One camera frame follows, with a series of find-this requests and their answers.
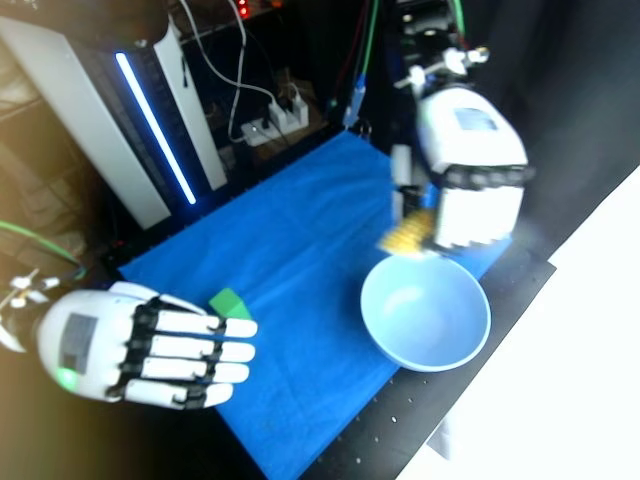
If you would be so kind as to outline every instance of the white floor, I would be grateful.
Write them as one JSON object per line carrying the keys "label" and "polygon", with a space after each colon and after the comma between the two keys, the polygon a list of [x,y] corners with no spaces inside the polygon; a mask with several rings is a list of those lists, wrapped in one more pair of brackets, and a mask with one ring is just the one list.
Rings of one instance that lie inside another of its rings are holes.
{"label": "white floor", "polygon": [[640,479],[640,168],[551,257],[556,273],[398,477]]}

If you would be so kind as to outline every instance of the bowl rim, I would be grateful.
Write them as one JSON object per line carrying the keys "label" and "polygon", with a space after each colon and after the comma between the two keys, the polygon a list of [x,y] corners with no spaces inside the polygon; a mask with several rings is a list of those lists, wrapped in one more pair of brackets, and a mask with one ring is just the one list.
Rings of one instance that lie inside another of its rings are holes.
{"label": "bowl rim", "polygon": [[376,338],[376,336],[372,333],[371,328],[369,328],[369,323],[367,322],[367,319],[365,318],[365,314],[364,314],[364,295],[365,295],[365,290],[367,289],[367,285],[370,284],[370,282],[372,281],[371,278],[373,277],[373,274],[376,270],[380,270],[382,268],[384,268],[383,265],[390,263],[391,261],[394,260],[398,260],[398,259],[406,259],[406,257],[402,257],[400,255],[390,255],[384,259],[382,259],[380,262],[378,262],[372,269],[371,271],[369,271],[369,273],[367,274],[367,277],[364,280],[364,283],[362,285],[362,289],[360,290],[360,313],[362,315],[362,321],[364,322],[364,325],[367,329],[367,332],[369,333],[369,336],[373,339],[373,341],[375,342],[376,346],[387,356],[389,357],[391,360],[393,360],[395,363],[401,365],[402,367],[408,368],[410,370],[416,371],[416,372],[443,372],[445,370],[451,370],[453,368],[457,368],[460,367],[462,365],[464,365],[465,363],[471,361],[476,355],[478,355],[478,353],[480,353],[480,350],[482,350],[482,348],[484,347],[485,343],[487,343],[487,339],[489,338],[489,333],[491,331],[491,308],[489,306],[489,300],[487,299],[487,294],[485,293],[484,289],[482,288],[482,286],[480,285],[480,282],[478,281],[477,278],[475,278],[473,275],[471,275],[471,273],[469,273],[469,271],[464,268],[462,265],[460,265],[459,263],[457,263],[456,261],[447,258],[443,255],[440,255],[438,253],[433,253],[433,254],[429,254],[426,255],[424,258],[415,258],[415,259],[410,259],[411,261],[415,261],[415,262],[429,262],[429,261],[433,261],[433,260],[441,260],[444,261],[446,263],[449,263],[450,265],[453,266],[454,269],[457,269],[458,271],[461,271],[463,273],[463,275],[465,275],[467,278],[469,278],[477,287],[477,289],[480,292],[480,295],[482,297],[482,301],[485,307],[485,312],[486,312],[486,325],[485,325],[485,331],[482,335],[482,339],[480,340],[480,342],[478,342],[478,345],[476,346],[476,348],[473,349],[473,351],[468,354],[466,357],[454,362],[454,363],[449,363],[446,365],[421,365],[421,364],[417,364],[417,363],[413,363],[411,361],[408,360],[404,360],[402,358],[400,358],[396,353],[394,353],[393,351],[391,351],[391,349],[387,348],[385,345],[383,345],[378,338]]}

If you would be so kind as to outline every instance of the green block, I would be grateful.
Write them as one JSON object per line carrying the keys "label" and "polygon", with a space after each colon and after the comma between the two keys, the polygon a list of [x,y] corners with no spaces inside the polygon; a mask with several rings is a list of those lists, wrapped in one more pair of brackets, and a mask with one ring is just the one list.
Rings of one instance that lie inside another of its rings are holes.
{"label": "green block", "polygon": [[242,299],[230,288],[225,288],[209,300],[209,305],[223,317],[252,320],[251,314]]}

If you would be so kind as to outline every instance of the red wire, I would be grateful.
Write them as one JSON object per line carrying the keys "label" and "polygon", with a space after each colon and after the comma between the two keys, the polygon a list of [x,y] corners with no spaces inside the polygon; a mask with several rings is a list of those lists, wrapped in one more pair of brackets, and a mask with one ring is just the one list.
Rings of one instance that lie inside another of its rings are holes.
{"label": "red wire", "polygon": [[360,18],[358,18],[358,24],[356,25],[356,32],[353,35],[353,43],[351,44],[351,50],[349,51],[349,55],[347,55],[347,58],[345,59],[344,64],[342,65],[342,69],[340,70],[340,73],[338,74],[338,79],[336,80],[336,86],[333,89],[334,98],[338,93],[338,88],[340,87],[342,80],[344,80],[344,76],[347,74],[347,70],[349,69],[349,64],[351,63],[353,54],[355,53],[356,47],[358,46],[358,39],[360,38],[360,32],[362,31],[362,25],[364,24],[364,17],[367,11],[368,3],[369,3],[368,0],[364,0],[362,2],[362,8],[360,9]]}

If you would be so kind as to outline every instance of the light blue bowl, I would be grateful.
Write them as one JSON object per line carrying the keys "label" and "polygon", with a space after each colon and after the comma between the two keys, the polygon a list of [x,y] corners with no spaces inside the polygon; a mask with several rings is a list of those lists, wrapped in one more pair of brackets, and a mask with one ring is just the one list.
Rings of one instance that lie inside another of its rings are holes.
{"label": "light blue bowl", "polygon": [[452,260],[392,256],[367,276],[360,307],[378,347],[394,362],[419,372],[467,363],[491,327],[482,287]]}

